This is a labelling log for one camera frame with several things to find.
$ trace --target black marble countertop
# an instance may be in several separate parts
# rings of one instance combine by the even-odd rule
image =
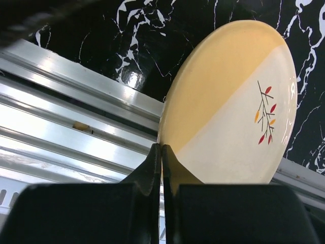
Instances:
[[[286,40],[296,66],[298,111],[284,157],[325,175],[324,1],[100,1],[30,38],[163,101],[193,48],[216,28],[241,19],[263,21]]]

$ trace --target dark blurred object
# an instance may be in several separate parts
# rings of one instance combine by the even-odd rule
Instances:
[[[98,0],[0,0],[0,48]]]
[[[170,146],[161,153],[162,158],[153,144],[146,160],[119,184],[27,188],[0,243],[158,244],[161,162],[167,244],[319,243],[302,203],[287,187],[204,185]]]

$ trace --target metal track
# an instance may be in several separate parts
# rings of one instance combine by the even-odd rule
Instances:
[[[0,69],[157,131],[162,103],[34,44],[22,41],[3,50]],[[0,175],[5,177],[119,182],[156,141],[6,77],[0,78],[0,112]],[[74,129],[76,121],[87,130]],[[325,210],[324,176],[282,159],[272,183],[291,187],[303,202]]]

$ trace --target ceramic plate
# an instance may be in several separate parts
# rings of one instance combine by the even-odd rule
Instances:
[[[158,141],[205,183],[269,183],[297,107],[281,35],[251,20],[224,25],[187,58],[168,92]]]

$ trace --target yellow leaf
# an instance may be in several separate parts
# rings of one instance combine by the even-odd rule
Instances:
[[[259,116],[259,110],[256,112],[256,115],[255,115],[255,123],[256,123],[256,121],[258,119],[258,116]]]

